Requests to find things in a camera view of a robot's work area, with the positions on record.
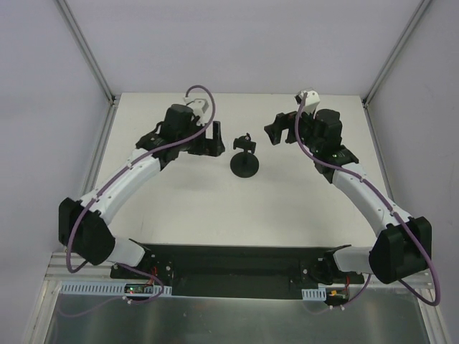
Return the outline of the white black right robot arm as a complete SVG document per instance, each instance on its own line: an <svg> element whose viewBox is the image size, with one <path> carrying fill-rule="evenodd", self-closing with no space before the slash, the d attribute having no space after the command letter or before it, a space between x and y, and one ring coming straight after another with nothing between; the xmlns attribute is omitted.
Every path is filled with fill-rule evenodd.
<svg viewBox="0 0 459 344"><path fill-rule="evenodd" d="M348 197L375 233L372 247L343 245L324 254L320 267L329 282L340 282L349 272L363 272L389 284L428 268L431 224L423 216L414 218L371 184L359 159L342 143L338 112L279 113L264 131L273 145L286 131L286 143L307 148L316 170Z"/></svg>

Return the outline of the black phone stand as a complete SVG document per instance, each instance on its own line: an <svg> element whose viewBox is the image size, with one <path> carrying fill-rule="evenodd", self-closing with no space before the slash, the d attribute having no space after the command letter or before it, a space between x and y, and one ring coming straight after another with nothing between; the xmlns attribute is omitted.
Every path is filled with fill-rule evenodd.
<svg viewBox="0 0 459 344"><path fill-rule="evenodd" d="M241 149L233 155L230 161L230 169L239 178L251 178L258 171L260 163L255 156L256 142L252 140L249 133L235 138L233 149Z"/></svg>

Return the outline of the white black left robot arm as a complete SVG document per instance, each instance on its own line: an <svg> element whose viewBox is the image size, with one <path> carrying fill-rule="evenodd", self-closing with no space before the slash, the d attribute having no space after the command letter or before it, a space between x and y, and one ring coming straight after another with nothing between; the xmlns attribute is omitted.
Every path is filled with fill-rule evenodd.
<svg viewBox="0 0 459 344"><path fill-rule="evenodd" d="M59 206L58 239L86 262L121 263L137 279L151 272L146 248L132 239L117 238L108 226L124 203L181 152L218 157L224 152L220 123L204 123L205 99L187 98L173 104L163 121L142 136L127 161L99 187L78 200L66 198Z"/></svg>

